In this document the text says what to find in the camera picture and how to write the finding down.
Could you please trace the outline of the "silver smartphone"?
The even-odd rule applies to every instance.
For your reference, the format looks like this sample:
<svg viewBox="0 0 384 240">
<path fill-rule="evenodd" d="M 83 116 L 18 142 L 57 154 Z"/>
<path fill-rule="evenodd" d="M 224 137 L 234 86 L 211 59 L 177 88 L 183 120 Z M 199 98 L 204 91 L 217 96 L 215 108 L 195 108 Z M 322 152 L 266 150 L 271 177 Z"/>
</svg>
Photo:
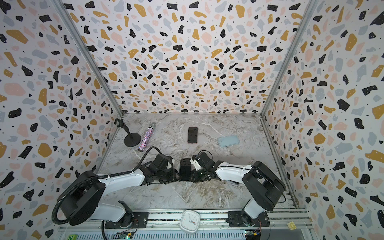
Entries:
<svg viewBox="0 0 384 240">
<path fill-rule="evenodd" d="M 191 179 L 191 173 L 192 173 L 192 164 L 190 162 L 190 159 L 181 159 L 180 162 L 180 182 L 189 182 Z"/>
</svg>

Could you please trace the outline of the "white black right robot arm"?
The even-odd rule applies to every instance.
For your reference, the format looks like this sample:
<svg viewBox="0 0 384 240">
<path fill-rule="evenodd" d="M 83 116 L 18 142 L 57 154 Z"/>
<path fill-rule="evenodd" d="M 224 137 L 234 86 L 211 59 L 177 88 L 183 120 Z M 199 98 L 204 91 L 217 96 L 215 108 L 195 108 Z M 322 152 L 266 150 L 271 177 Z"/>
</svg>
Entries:
<svg viewBox="0 0 384 240">
<path fill-rule="evenodd" d="M 241 166 L 215 162 L 206 153 L 199 153 L 190 159 L 190 163 L 196 171 L 194 181 L 232 181 L 246 186 L 252 198 L 242 209 L 245 222 L 256 219 L 263 212 L 274 210 L 286 189 L 283 181 L 260 161 Z"/>
</svg>

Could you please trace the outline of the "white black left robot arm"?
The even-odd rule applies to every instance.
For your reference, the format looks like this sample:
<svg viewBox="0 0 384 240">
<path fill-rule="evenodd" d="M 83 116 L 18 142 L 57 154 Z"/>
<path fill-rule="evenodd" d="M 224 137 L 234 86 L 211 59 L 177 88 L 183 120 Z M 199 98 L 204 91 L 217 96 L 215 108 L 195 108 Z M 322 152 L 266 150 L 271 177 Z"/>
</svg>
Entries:
<svg viewBox="0 0 384 240">
<path fill-rule="evenodd" d="M 111 175 L 86 171 L 59 196 L 52 211 L 52 221 L 57 225 L 76 226 L 88 220 L 101 220 L 121 228 L 129 227 L 134 222 L 134 213 L 129 206 L 123 201 L 118 206 L 110 205 L 102 203 L 101 199 L 126 188 L 172 183 L 177 176 L 173 158 L 163 154 L 134 171 Z"/>
</svg>

